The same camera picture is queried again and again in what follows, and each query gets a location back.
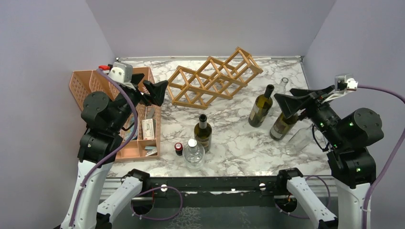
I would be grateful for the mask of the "tall clear glass bottle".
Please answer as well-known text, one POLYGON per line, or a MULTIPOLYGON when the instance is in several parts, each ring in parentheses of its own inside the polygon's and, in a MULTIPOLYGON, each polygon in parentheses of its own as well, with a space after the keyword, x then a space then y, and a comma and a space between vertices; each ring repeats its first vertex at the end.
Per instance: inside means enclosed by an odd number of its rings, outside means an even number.
POLYGON ((280 83, 276 85, 275 93, 277 94, 285 94, 287 92, 287 84, 289 79, 286 77, 281 78, 280 83))

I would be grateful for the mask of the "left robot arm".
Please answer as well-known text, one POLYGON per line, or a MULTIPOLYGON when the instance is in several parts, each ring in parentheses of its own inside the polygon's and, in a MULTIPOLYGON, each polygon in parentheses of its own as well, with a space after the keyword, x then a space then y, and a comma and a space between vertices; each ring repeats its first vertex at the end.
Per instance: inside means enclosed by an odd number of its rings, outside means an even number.
POLYGON ((114 79, 102 70, 99 73, 119 93, 112 100, 96 91, 83 102, 81 118, 86 122, 86 131, 79 142, 77 180, 62 229, 109 229, 132 198, 150 190, 149 174, 134 169, 112 195, 100 199, 117 153, 128 144, 120 136, 124 124, 130 116, 137 118, 138 104, 161 106, 168 81, 152 83, 134 75, 114 79))

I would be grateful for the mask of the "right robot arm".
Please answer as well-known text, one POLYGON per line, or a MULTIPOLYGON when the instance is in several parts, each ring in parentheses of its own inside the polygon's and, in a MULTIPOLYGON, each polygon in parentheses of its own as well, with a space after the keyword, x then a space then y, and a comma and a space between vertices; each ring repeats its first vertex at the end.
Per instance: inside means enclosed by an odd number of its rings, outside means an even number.
POLYGON ((370 223, 362 213, 370 202, 366 193, 376 179, 376 163, 367 147, 384 137, 382 121, 368 108, 340 118, 330 106, 356 89, 356 82, 338 83, 320 90, 293 88, 288 95, 274 96, 286 117, 298 114, 299 120, 310 119, 330 144, 327 157, 338 191, 338 216, 310 190, 297 168, 280 170, 275 182, 279 193, 295 197, 316 229, 359 229, 370 223))

